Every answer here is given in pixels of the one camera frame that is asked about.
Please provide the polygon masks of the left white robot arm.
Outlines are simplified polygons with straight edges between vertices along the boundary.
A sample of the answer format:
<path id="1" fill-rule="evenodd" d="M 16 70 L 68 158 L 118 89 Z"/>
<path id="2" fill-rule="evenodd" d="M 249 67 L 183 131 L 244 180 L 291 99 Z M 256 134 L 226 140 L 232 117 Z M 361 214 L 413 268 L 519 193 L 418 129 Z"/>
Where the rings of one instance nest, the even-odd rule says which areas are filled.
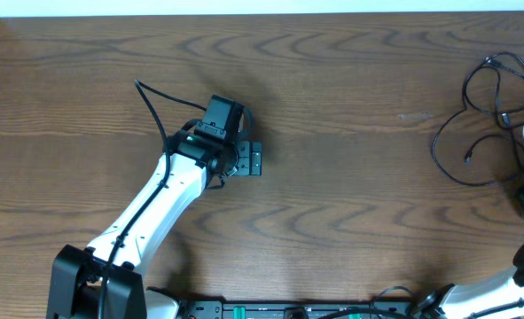
<path id="1" fill-rule="evenodd" d="M 120 217 L 85 248 L 65 245 L 52 264 L 49 318 L 174 318 L 179 304 L 144 279 L 183 211 L 215 177 L 259 176 L 262 146 L 242 104 L 214 95 L 200 120 L 164 140 L 153 175 Z"/>

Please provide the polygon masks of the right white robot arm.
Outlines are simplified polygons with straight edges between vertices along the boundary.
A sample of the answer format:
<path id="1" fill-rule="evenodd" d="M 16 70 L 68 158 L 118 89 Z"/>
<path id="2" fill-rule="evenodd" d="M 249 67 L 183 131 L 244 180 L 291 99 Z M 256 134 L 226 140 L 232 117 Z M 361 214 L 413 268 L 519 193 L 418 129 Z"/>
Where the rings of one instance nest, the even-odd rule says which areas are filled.
<path id="1" fill-rule="evenodd" d="M 524 244 L 512 266 L 475 284 L 449 284 L 419 302 L 416 318 L 524 318 Z"/>

